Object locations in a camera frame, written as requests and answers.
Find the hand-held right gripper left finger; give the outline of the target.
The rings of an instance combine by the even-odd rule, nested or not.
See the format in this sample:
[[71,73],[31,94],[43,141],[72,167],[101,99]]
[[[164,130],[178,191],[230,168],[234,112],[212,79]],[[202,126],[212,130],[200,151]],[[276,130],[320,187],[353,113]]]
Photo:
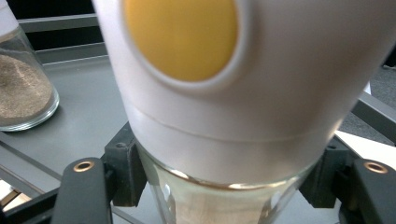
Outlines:
[[138,206],[147,177],[139,158],[134,133],[126,123],[105,146],[103,160],[115,173],[115,206]]

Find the glass spice jar white lid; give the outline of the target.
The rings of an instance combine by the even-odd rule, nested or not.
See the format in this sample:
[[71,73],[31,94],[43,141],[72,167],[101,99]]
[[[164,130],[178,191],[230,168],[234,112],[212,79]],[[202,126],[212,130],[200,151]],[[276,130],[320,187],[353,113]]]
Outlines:
[[0,132],[18,132],[49,119],[60,97],[7,0],[0,0]]
[[396,0],[92,0],[162,224],[269,224],[396,44]]

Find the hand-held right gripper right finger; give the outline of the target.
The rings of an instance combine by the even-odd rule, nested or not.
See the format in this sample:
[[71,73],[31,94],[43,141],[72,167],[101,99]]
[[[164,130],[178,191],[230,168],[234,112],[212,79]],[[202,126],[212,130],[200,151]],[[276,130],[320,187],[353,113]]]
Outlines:
[[352,163],[351,149],[338,136],[325,147],[299,191],[314,208],[333,208],[336,197],[332,183],[337,171],[344,171]]

